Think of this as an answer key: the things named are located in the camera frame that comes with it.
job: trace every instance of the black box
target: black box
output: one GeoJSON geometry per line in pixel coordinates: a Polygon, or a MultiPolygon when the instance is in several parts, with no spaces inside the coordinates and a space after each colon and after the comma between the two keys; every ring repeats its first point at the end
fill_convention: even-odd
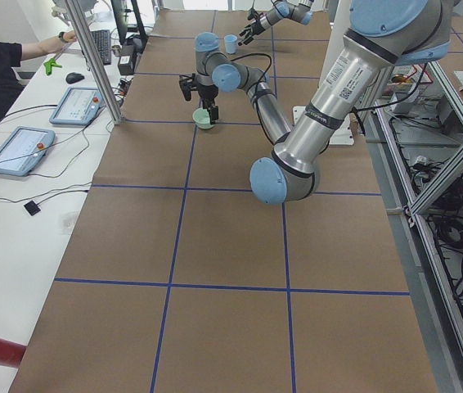
{"type": "Polygon", "coordinates": [[[121,75],[133,75],[135,70],[135,61],[137,59],[137,52],[133,45],[123,45],[120,50],[120,57],[117,66],[121,75]]]}

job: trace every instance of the white desk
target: white desk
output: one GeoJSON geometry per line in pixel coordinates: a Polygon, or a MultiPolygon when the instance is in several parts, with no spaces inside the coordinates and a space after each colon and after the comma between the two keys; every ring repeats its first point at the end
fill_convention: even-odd
{"type": "MultiPolygon", "coordinates": [[[[92,29],[111,27],[94,24],[92,29]]],[[[44,67],[38,70],[10,112],[29,106],[57,104],[69,87],[65,76],[72,71],[86,77],[74,86],[96,86],[92,73],[86,69],[77,43],[71,45],[58,58],[57,63],[63,67],[54,68],[50,76],[46,76],[44,67]]],[[[112,64],[105,68],[112,86],[117,86],[120,79],[117,58],[113,56],[112,64]]],[[[56,142],[80,130],[53,127],[48,121],[52,110],[43,108],[7,117],[0,124],[0,144],[19,125],[53,129],[56,142]]],[[[110,137],[112,125],[108,110],[104,110],[85,131],[90,147],[60,177],[0,177],[0,197],[17,200],[72,184],[90,182],[110,137]]],[[[59,174],[85,146],[87,141],[83,135],[57,145],[48,152],[34,172],[59,174]]],[[[85,192],[72,192],[55,196],[41,204],[41,211],[33,217],[23,207],[25,202],[14,204],[0,201],[0,337],[21,344],[28,343],[70,239],[70,221],[74,222],[86,195],[85,192]]],[[[34,200],[39,202],[44,198],[40,196],[34,200]]],[[[0,393],[8,391],[15,374],[16,369],[0,366],[0,393]]]]}

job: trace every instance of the light blue cup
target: light blue cup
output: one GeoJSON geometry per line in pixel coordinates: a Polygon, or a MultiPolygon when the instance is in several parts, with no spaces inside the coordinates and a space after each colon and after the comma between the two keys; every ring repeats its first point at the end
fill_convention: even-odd
{"type": "Polygon", "coordinates": [[[237,52],[237,36],[233,34],[224,36],[224,49],[229,55],[233,55],[237,52]]]}

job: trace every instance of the computer mouse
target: computer mouse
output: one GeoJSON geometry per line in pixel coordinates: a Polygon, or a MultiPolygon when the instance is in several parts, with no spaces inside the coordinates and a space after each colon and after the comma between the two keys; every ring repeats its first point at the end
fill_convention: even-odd
{"type": "Polygon", "coordinates": [[[68,84],[75,84],[80,80],[84,79],[84,75],[80,74],[79,72],[70,72],[66,76],[66,83],[68,84]]]}

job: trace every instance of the wristwatch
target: wristwatch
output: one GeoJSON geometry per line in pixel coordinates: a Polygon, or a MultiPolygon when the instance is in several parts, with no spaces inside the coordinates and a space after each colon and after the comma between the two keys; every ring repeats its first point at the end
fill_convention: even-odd
{"type": "Polygon", "coordinates": [[[68,43],[68,41],[65,40],[65,32],[64,31],[61,31],[59,33],[59,39],[62,43],[68,43]]]}

